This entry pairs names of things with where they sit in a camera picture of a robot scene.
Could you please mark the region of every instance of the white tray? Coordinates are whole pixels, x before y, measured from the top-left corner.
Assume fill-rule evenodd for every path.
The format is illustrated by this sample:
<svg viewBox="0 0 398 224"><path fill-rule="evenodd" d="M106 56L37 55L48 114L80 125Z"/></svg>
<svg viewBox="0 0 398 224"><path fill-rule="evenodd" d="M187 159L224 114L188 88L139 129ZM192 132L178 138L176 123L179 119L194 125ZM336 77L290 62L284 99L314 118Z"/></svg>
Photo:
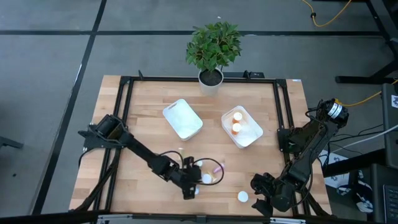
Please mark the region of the white tray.
<svg viewBox="0 0 398 224"><path fill-rule="evenodd" d="M240 112L243 116L242 120L239 122L242 125L242 130L237 135L233 135L231 133L233 124L232 119L236 112ZM232 141L234 141L235 145L240 149L248 147L263 134L262 128L255 120L253 120L243 106L236 106L229 112L225 113L221 117L221 124L223 129L231 137Z"/></svg>
<svg viewBox="0 0 398 224"><path fill-rule="evenodd" d="M179 99L164 108L163 116L183 141L190 139L203 126L203 121L184 99Z"/></svg>

